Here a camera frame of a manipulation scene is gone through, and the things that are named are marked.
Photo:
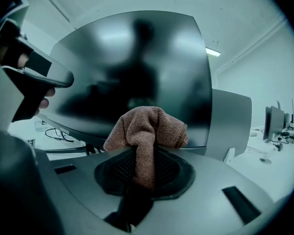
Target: brown cloth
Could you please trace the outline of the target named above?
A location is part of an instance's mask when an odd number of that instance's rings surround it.
[[[187,125],[161,108],[140,106],[121,116],[103,145],[106,151],[137,146],[133,182],[150,190],[155,185],[153,144],[181,148],[188,143]]]

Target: hand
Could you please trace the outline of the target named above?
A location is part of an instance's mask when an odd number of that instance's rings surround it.
[[[8,47],[6,46],[1,46],[0,47],[0,64],[2,64],[2,61],[3,61],[3,58],[6,54],[6,51],[8,50]],[[26,54],[21,54],[19,59],[18,59],[18,63],[17,63],[17,67],[14,67],[14,68],[17,68],[17,69],[21,69],[21,68],[24,68],[25,67],[25,63],[27,62],[28,60],[28,56]],[[47,91],[46,93],[46,96],[54,96],[55,94],[55,89],[52,88],[50,90]],[[38,115],[39,114],[39,109],[45,109],[49,106],[49,101],[48,99],[44,98],[39,106],[38,106],[38,109],[36,110],[34,116]]]

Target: ceiling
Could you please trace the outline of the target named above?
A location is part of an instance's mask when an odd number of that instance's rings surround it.
[[[28,1],[28,20],[56,40],[75,28],[121,12],[164,10],[193,16],[206,46],[221,52],[219,57],[209,56],[213,71],[227,66],[284,19],[272,0]]]

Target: ceiling light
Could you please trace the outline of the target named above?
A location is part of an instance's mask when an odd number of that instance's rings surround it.
[[[210,55],[213,55],[213,56],[216,56],[216,57],[219,57],[220,56],[220,52],[218,51],[215,51],[213,49],[209,49],[209,48],[206,48],[206,52],[207,54],[210,54]]]

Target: black slot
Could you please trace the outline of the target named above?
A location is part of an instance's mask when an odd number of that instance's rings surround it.
[[[236,187],[225,188],[222,191],[245,224],[253,221],[261,214]]]
[[[61,167],[57,167],[54,169],[56,174],[61,174],[61,173],[65,173],[65,172],[69,172],[71,170],[75,170],[76,167],[73,164],[68,164],[65,166],[61,166]]]

